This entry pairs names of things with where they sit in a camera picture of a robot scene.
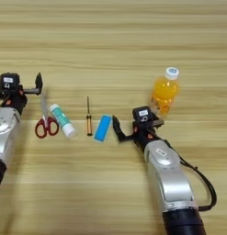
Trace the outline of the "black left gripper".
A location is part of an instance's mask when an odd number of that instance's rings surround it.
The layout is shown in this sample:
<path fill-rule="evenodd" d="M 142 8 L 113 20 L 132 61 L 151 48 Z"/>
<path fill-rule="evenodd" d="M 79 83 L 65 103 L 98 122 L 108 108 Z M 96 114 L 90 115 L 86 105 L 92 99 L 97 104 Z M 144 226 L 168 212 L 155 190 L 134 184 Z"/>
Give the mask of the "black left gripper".
<path fill-rule="evenodd" d="M 42 91 L 42 77 L 41 73 L 38 73 L 35 80 L 35 88 L 25 89 L 22 85 L 18 87 L 16 93 L 10 93 L 7 95 L 1 89 L 1 80 L 0 80 L 0 100 L 2 103 L 0 107 L 11 107 L 15 109 L 19 114 L 22 114 L 23 109 L 25 108 L 28 98 L 27 95 L 40 95 Z"/>

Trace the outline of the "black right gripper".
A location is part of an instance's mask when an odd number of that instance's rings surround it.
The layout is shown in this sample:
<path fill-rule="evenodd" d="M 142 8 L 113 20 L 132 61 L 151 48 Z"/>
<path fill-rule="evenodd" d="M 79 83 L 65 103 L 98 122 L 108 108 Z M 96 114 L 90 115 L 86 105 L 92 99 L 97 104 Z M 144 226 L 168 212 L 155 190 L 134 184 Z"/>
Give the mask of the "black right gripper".
<path fill-rule="evenodd" d="M 132 122 L 133 132 L 130 136 L 126 136 L 120 127 L 119 120 L 116 116 L 112 117 L 113 129 L 119 141 L 132 140 L 137 147 L 144 151 L 146 145 L 152 141 L 159 140 L 160 137 L 156 134 L 156 129 L 163 126 L 165 123 L 160 118 L 154 118 L 153 121 L 139 124 L 136 121 Z"/>

